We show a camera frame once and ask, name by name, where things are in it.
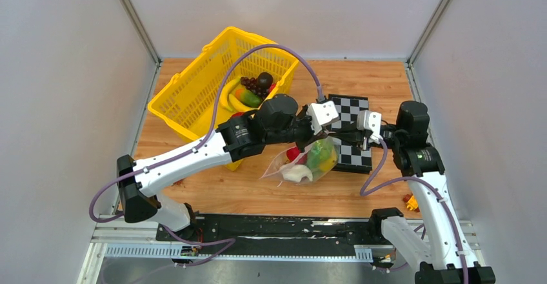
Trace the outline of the white oyster mushroom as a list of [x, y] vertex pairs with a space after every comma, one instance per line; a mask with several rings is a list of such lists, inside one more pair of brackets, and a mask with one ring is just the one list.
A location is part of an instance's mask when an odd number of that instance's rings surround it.
[[313, 181], [312, 171], [306, 165], [292, 165], [284, 167], [281, 175], [285, 181], [306, 183]]

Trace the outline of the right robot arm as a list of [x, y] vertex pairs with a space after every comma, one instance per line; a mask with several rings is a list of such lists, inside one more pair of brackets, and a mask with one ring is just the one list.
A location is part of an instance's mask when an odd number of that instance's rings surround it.
[[415, 283], [495, 283], [493, 269], [481, 265], [458, 221], [443, 161], [428, 142], [429, 122], [424, 103], [404, 101], [394, 124], [384, 124], [380, 113], [365, 110], [356, 121], [333, 126], [330, 134], [363, 150], [383, 149], [381, 162], [361, 188], [362, 196], [407, 182], [428, 239], [419, 237], [396, 208], [374, 210], [368, 234], [376, 243], [389, 241], [395, 247], [413, 270]]

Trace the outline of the clear zip top bag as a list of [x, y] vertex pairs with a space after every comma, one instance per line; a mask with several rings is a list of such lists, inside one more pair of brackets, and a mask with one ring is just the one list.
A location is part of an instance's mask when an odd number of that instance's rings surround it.
[[338, 164], [339, 147], [328, 137], [304, 148], [294, 146], [275, 156], [261, 179], [276, 179], [298, 185], [314, 183]]

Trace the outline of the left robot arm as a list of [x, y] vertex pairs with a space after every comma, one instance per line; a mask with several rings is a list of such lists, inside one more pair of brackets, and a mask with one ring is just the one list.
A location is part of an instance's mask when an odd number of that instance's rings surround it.
[[160, 197], [165, 187], [202, 170], [259, 155], [267, 145], [295, 143], [304, 150], [322, 130], [310, 107], [299, 108], [294, 98], [276, 95], [171, 152], [140, 161], [121, 156], [117, 187], [124, 220], [169, 222], [179, 239], [189, 241], [196, 236], [198, 225], [186, 205]]

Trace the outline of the dark red pomegranate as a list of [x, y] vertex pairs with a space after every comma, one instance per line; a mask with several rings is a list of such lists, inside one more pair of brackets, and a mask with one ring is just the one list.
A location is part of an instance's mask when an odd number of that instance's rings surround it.
[[297, 147], [292, 147], [286, 152], [286, 162], [295, 163], [296, 165], [305, 165], [307, 162], [307, 153], [301, 153]]

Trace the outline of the green vegetable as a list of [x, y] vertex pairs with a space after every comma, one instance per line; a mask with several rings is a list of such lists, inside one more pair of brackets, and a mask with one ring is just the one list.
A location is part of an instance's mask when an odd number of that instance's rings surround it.
[[320, 139], [318, 141], [315, 141], [312, 144], [311, 149], [307, 153], [307, 162], [306, 166], [312, 171], [312, 172], [322, 172], [318, 168], [319, 164], [319, 155], [321, 153], [322, 149], [330, 150], [332, 147], [334, 147], [334, 143], [331, 139]]

